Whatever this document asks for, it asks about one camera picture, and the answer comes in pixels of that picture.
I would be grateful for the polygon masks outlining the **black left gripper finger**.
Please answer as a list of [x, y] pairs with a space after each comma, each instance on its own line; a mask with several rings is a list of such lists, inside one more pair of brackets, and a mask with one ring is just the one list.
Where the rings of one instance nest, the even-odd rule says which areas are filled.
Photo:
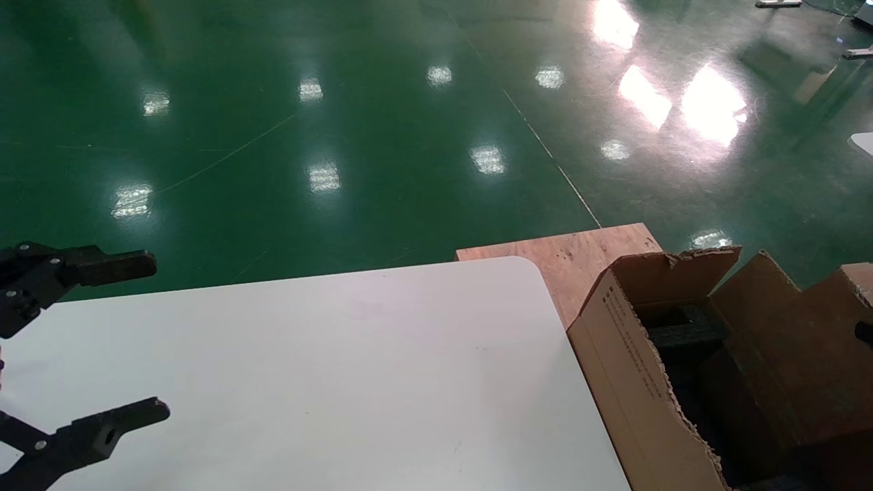
[[102, 286], [154, 276], [146, 250], [106, 254], [96, 245], [56, 249], [22, 242], [1, 252], [1, 338], [8, 340], [78, 286]]
[[1, 441], [21, 451], [21, 456], [2, 473], [1, 488], [47, 490], [68, 473], [108, 460], [126, 433], [170, 416], [166, 403], [147, 398], [81, 417], [48, 434], [4, 411]]

